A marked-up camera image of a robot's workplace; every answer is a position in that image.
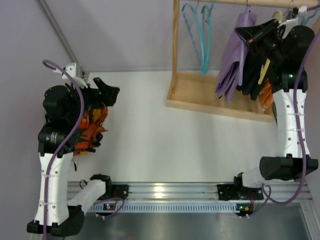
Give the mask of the orange camouflage garment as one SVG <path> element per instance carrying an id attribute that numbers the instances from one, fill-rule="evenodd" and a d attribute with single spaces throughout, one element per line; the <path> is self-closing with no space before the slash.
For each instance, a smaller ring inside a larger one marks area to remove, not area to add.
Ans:
<path id="1" fill-rule="evenodd" d="M 108 117 L 108 107 L 90 109 L 78 125 L 80 139 L 77 141 L 73 155 L 81 156 L 87 153 L 95 153 L 96 148 L 101 145 L 103 133 L 107 130 L 103 127 Z"/>

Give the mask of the teal hanger right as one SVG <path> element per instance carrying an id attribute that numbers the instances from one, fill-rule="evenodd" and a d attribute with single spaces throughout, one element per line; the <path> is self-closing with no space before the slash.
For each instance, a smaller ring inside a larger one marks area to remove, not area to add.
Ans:
<path id="1" fill-rule="evenodd" d="M 320 11 L 319 4 L 312 7 L 306 7 L 306 6 L 300 7 L 298 12 L 300 24 L 303 26 L 306 26 L 308 22 L 318 14 L 319 11 Z"/>

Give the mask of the teal hanger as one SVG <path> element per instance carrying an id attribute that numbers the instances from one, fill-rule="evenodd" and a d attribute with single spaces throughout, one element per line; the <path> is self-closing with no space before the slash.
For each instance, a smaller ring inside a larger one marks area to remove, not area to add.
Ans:
<path id="1" fill-rule="evenodd" d="M 200 43 L 200 49 L 197 48 L 196 39 L 194 37 L 194 34 L 192 33 L 192 26 L 188 21 L 186 10 L 189 8 L 191 10 L 193 19 L 196 24 L 197 28 L 197 35 L 198 40 Z M 182 6 L 181 12 L 182 16 L 191 40 L 191 44 L 193 46 L 196 59 L 199 63 L 199 68 L 202 76 L 205 76 L 209 69 L 209 52 L 210 52 L 210 41 L 206 39 L 206 24 L 208 23 L 207 16 L 209 13 L 208 5 L 204 5 L 201 9 L 201 20 L 202 23 L 200 23 L 200 19 L 197 13 L 197 7 L 194 8 L 191 4 L 186 3 Z"/>
<path id="2" fill-rule="evenodd" d="M 200 66 L 202 76 L 205 76 L 209 70 L 212 48 L 212 10 L 215 1 L 211 0 L 210 4 L 204 4 L 198 14 L 198 7 L 195 9 L 195 23 L 199 40 L 199 47 L 195 48 L 196 58 Z"/>
<path id="3" fill-rule="evenodd" d="M 298 12 L 300 24 L 303 26 L 306 26 L 308 22 L 318 14 L 319 11 L 320 11 L 319 4 L 312 7 L 306 7 L 306 6 L 300 7 Z"/>

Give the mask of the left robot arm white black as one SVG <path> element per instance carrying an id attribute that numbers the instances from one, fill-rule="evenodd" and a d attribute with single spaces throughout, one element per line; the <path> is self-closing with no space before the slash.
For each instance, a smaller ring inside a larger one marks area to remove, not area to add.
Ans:
<path id="1" fill-rule="evenodd" d="M 67 198 L 69 167 L 73 158 L 100 146 L 108 110 L 120 89 L 94 78 L 95 87 L 75 80 L 49 88 L 44 94 L 45 124 L 38 134 L 41 184 L 38 209 L 26 230 L 30 234 L 77 235 L 89 208 L 102 200 L 118 200 L 110 176 L 94 174 L 72 199 Z"/>

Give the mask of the cream yellow hanger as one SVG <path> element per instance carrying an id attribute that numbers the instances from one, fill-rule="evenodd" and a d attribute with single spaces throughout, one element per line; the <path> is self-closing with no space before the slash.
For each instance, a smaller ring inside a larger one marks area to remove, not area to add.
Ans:
<path id="1" fill-rule="evenodd" d="M 283 14 L 283 12 L 282 12 L 281 10 L 275 11 L 275 12 L 273 13 L 272 17 L 273 17 L 274 19 L 277 19 L 280 24 L 283 23 L 284 14 Z M 263 80 L 264 80 L 264 78 L 265 78 L 265 76 L 266 76 L 266 73 L 267 73 L 267 71 L 268 71 L 269 66 L 270 66 L 270 60 L 267 58 L 266 61 L 265 61 L 265 64 L 263 64 L 263 65 L 261 66 L 260 77 L 259 77 L 259 80 L 258 80 L 258 84 L 259 84 L 259 85 L 262 84 L 262 82 L 263 82 Z"/>

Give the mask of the orange garment on hanger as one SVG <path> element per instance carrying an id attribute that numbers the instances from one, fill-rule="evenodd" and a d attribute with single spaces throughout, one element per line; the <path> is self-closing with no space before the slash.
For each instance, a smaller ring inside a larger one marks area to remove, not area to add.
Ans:
<path id="1" fill-rule="evenodd" d="M 259 93 L 259 104 L 263 111 L 267 110 L 273 104 L 272 86 L 267 80 Z"/>

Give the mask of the aluminium frame profile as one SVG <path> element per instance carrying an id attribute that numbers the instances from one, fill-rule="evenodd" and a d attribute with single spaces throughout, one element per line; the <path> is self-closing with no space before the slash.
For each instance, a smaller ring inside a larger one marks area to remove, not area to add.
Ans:
<path id="1" fill-rule="evenodd" d="M 66 53 L 68 59 L 73 63 L 79 63 L 74 51 L 72 50 L 71 45 L 67 41 L 63 31 L 61 30 L 55 16 L 53 15 L 50 7 L 48 6 L 45 0 L 35 0 L 39 9 L 41 10 L 42 14 L 46 18 L 47 22 L 49 23 L 52 31 L 54 32 L 55 36 L 57 37 L 60 45 L 62 46 L 64 52 Z"/>

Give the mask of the black garment on hanger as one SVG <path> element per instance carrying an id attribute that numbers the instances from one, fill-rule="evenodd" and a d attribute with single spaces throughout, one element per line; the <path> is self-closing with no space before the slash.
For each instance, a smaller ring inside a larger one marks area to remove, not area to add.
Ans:
<path id="1" fill-rule="evenodd" d="M 265 65 L 267 58 L 261 54 L 253 54 L 250 51 L 247 53 L 243 67 L 242 85 L 238 85 L 236 90 L 244 96 L 249 95 L 250 99 L 256 101 L 262 88 L 265 85 L 265 80 L 258 84 L 261 75 L 261 69 Z"/>

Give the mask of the purple hanger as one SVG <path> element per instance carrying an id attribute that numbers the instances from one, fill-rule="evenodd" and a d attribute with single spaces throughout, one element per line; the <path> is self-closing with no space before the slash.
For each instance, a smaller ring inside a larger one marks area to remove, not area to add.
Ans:
<path id="1" fill-rule="evenodd" d="M 245 1 L 245 5 L 246 5 L 245 13 L 248 14 L 251 9 L 251 6 L 249 5 L 249 0 Z"/>

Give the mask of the teal hanger left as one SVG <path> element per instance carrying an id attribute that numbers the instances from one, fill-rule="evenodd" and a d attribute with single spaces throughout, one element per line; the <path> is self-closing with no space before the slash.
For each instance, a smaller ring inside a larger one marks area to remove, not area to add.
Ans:
<path id="1" fill-rule="evenodd" d="M 197 48 L 196 39 L 194 37 L 194 34 L 192 33 L 192 26 L 188 21 L 186 10 L 189 8 L 191 10 L 193 19 L 196 24 L 197 28 L 197 35 L 198 40 L 200 43 L 200 49 Z M 208 5 L 204 5 L 201 9 L 201 20 L 202 23 L 200 23 L 200 19 L 197 13 L 197 7 L 194 8 L 191 4 L 186 3 L 182 6 L 181 12 L 182 16 L 191 40 L 191 44 L 193 46 L 196 59 L 199 63 L 199 68 L 202 76 L 205 76 L 209 69 L 209 52 L 210 52 L 210 41 L 206 39 L 206 24 L 208 23 L 207 16 L 209 13 Z"/>

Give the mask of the wooden clothes rack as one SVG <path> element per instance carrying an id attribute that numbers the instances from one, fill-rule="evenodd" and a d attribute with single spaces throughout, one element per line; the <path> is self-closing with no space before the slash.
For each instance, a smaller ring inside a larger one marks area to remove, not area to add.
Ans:
<path id="1" fill-rule="evenodd" d="M 257 15 L 239 14 L 217 76 L 208 75 L 210 46 L 196 51 L 200 74 L 173 69 L 166 98 L 172 108 L 268 122 L 303 114 L 308 90 L 304 59 L 315 32 L 285 20 L 280 11 L 258 25 Z"/>

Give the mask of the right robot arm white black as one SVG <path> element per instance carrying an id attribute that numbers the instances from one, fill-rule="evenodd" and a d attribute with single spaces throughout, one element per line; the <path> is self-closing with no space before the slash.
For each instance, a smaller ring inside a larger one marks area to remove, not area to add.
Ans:
<path id="1" fill-rule="evenodd" d="M 272 180 L 304 181 L 319 167 L 318 159 L 311 158 L 305 139 L 304 113 L 308 90 L 304 66 L 316 36 L 304 25 L 295 25 L 284 33 L 286 29 L 276 19 L 235 29 L 251 53 L 270 60 L 267 76 L 277 118 L 275 155 L 263 156 L 258 167 L 234 178 L 245 188 L 258 188 Z"/>

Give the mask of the aluminium mounting rail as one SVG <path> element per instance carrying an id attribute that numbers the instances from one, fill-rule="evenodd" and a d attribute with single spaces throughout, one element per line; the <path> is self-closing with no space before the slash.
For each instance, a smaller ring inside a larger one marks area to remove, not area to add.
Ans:
<path id="1" fill-rule="evenodd" d="M 137 200 L 200 200 L 217 201 L 219 200 L 218 185 L 216 182 L 120 182 L 114 185 L 128 185 L 128 190 L 117 190 L 116 196 L 127 194 L 130 201 Z M 277 201 L 286 201 L 294 195 L 298 189 L 298 182 L 276 182 L 270 183 L 271 197 Z M 80 183 L 71 181 L 68 183 L 67 199 L 75 197 L 82 189 Z M 309 202 L 313 200 L 308 184 L 304 184 L 300 194 L 297 196 L 297 202 Z"/>

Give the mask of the purple trousers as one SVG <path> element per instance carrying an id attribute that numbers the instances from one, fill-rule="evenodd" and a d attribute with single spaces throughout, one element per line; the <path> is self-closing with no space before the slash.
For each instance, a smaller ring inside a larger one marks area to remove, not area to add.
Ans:
<path id="1" fill-rule="evenodd" d="M 217 77 L 215 95 L 230 102 L 238 85 L 243 83 L 243 70 L 248 48 L 236 34 L 231 31 L 221 60 L 221 68 Z"/>

